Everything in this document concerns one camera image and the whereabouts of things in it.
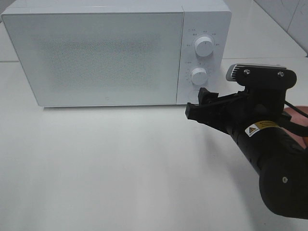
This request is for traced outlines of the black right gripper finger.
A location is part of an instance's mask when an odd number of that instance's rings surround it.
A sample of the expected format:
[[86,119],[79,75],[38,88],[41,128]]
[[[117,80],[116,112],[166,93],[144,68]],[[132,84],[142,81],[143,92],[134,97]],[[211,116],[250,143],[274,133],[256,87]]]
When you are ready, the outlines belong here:
[[192,103],[186,104],[185,115],[188,120],[193,120],[198,123],[204,122],[204,108]]
[[210,92],[206,88],[200,88],[198,93],[199,105],[215,105],[217,103],[219,93]]

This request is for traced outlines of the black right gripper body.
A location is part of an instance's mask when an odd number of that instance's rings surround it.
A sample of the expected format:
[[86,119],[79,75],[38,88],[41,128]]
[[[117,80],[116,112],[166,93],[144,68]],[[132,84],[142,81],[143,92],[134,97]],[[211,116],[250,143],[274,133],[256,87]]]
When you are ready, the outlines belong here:
[[269,120],[290,128],[291,116],[283,111],[286,91],[296,83],[289,69],[230,69],[226,79],[244,87],[243,91],[215,100],[212,127],[226,133],[229,128],[246,129]]

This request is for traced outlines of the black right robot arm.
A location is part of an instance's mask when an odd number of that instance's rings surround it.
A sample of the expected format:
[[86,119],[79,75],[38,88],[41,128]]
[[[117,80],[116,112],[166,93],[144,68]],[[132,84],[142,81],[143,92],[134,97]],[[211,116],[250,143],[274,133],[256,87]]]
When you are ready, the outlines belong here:
[[283,109],[286,91],[296,83],[288,69],[241,68],[234,75],[244,90],[219,96],[205,88],[199,103],[188,103],[188,119],[229,134],[259,175],[259,190],[274,214],[307,219],[308,151],[290,133],[306,136]]

